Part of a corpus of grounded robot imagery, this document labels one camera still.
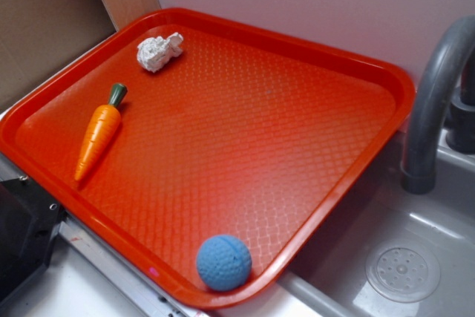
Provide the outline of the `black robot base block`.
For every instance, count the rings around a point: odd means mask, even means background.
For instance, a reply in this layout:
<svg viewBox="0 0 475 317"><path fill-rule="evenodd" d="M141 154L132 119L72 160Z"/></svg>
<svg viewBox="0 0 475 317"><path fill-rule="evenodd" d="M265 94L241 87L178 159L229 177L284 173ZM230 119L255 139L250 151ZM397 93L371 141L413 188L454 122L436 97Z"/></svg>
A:
<svg viewBox="0 0 475 317"><path fill-rule="evenodd" d="M28 176L1 182L1 306L48 269L64 215Z"/></svg>

